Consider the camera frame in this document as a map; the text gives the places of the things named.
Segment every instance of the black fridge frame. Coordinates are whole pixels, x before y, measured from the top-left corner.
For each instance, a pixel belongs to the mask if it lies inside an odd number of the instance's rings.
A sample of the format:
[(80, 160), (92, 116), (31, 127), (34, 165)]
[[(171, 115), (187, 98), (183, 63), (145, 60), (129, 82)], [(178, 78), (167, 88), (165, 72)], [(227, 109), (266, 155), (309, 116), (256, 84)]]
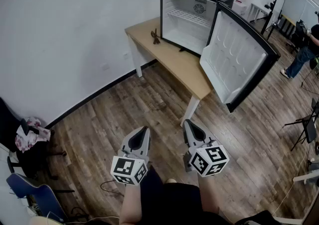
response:
[(219, 2), (216, 4), (216, 12), (215, 12), (215, 16), (214, 16), (212, 28), (209, 34), (209, 40), (207, 42), (207, 45), (209, 45), (210, 43), (213, 30), (216, 24), (216, 19), (220, 11), (227, 14), (235, 22), (237, 22), (244, 30), (246, 30), (267, 53), (267, 57), (265, 58), (260, 68), (256, 71), (253, 78), (247, 83), (247, 85), (237, 95), (237, 97), (233, 100), (233, 102), (226, 104), (228, 107), (228, 110), (232, 113), (245, 100), (245, 98), (247, 98), (248, 95), (257, 87), (257, 85), (261, 82), (261, 80), (267, 75), (267, 73), (275, 64), (275, 62), (279, 60), (280, 53), (251, 24), (249, 24), (249, 22), (243, 19), (239, 14), (234, 12), (228, 6)]

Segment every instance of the wooden table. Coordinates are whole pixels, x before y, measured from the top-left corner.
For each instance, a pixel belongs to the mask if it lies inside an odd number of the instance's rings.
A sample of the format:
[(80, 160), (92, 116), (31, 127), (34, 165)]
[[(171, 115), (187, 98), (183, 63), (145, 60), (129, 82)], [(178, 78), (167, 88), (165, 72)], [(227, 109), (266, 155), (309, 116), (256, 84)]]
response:
[(153, 44), (151, 31), (160, 36), (160, 18), (151, 19), (125, 29), (136, 68), (137, 75), (142, 76), (141, 55), (137, 44), (146, 49), (164, 67), (166, 67), (191, 93), (192, 97), (181, 121), (191, 118), (199, 101), (207, 96), (213, 89), (209, 79), (199, 64), (199, 58), (160, 39), (160, 44)]

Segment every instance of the marker cube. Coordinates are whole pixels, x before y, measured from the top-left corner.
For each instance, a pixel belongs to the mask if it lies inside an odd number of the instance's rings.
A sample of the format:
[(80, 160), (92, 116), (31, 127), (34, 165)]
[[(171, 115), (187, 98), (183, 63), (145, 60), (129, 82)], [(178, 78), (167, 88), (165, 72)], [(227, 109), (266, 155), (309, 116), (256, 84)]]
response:
[(190, 164), (201, 177), (220, 173), (229, 161), (224, 146), (198, 148), (194, 151)]
[(148, 171), (145, 160), (114, 156), (111, 175), (118, 183), (139, 185)]

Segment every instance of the electrical outlet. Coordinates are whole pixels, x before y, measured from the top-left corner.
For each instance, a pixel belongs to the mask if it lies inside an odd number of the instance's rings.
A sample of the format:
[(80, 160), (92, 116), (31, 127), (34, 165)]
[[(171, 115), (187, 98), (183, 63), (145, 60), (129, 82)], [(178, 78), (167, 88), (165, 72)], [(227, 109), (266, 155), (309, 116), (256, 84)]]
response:
[(125, 53), (125, 54), (123, 55), (123, 57), (124, 57), (124, 60), (127, 60), (127, 59), (129, 58), (129, 53), (128, 53), (128, 52)]
[(110, 68), (110, 65), (108, 63), (105, 63), (103, 66), (102, 66), (102, 70), (105, 71), (105, 70), (108, 70)]

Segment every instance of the small figurine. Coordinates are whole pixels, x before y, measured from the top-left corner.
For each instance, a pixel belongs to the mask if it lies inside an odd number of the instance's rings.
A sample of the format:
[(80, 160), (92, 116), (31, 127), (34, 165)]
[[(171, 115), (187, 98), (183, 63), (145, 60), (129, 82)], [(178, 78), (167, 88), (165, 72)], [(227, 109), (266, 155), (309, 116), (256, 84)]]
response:
[(154, 31), (151, 31), (151, 36), (154, 38), (153, 44), (160, 44), (160, 40), (158, 39), (159, 36), (157, 35), (157, 28), (155, 29), (155, 33)]

